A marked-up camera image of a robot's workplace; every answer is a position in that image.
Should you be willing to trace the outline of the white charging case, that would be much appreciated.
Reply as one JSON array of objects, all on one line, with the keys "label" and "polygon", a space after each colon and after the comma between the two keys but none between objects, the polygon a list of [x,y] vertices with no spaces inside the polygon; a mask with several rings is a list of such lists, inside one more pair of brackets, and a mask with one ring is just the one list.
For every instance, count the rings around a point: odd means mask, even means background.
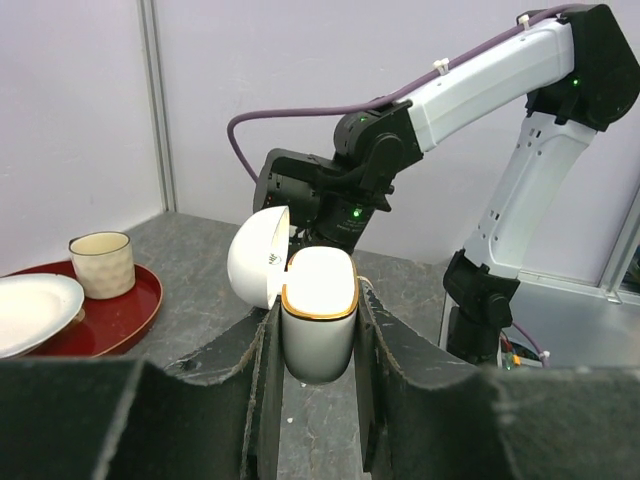
[{"label": "white charging case", "polygon": [[337,380],[353,349],[359,279],[351,256],[328,246],[289,251],[286,206],[252,214],[229,247],[227,275],[245,303],[281,315],[292,376],[309,384]]}]

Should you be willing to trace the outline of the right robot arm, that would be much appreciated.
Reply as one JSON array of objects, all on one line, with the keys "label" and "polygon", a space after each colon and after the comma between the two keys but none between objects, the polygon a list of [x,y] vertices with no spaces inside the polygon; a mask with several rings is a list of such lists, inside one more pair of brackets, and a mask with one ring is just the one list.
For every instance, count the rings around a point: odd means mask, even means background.
[{"label": "right robot arm", "polygon": [[444,275],[457,306],[448,350],[473,364],[490,361],[513,323],[511,301],[545,214],[588,147],[638,101],[638,40],[607,3],[531,10],[390,95],[293,109],[294,118],[337,118],[334,153],[270,151],[255,176],[253,208],[285,206],[303,245],[352,252],[372,215],[389,210],[395,178],[442,145],[458,154],[453,182],[469,195],[481,165],[494,160],[484,134],[469,126],[523,99],[518,135],[499,147],[508,160],[496,166],[478,221]]}]

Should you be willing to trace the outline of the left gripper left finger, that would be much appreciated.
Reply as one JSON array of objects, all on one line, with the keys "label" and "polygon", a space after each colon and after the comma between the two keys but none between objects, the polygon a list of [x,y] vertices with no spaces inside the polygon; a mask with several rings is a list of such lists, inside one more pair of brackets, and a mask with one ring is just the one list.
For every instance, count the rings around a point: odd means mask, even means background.
[{"label": "left gripper left finger", "polygon": [[1,365],[5,479],[273,479],[284,366],[277,310],[253,309],[161,368],[133,358]]}]

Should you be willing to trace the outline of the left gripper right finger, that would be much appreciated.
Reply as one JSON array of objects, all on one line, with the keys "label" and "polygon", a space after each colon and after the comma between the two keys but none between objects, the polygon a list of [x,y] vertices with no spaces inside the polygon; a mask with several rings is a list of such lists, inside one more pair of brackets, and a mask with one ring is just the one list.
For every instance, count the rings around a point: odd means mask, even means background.
[{"label": "left gripper right finger", "polygon": [[359,294],[363,468],[375,479],[635,479],[635,368],[479,368]]}]

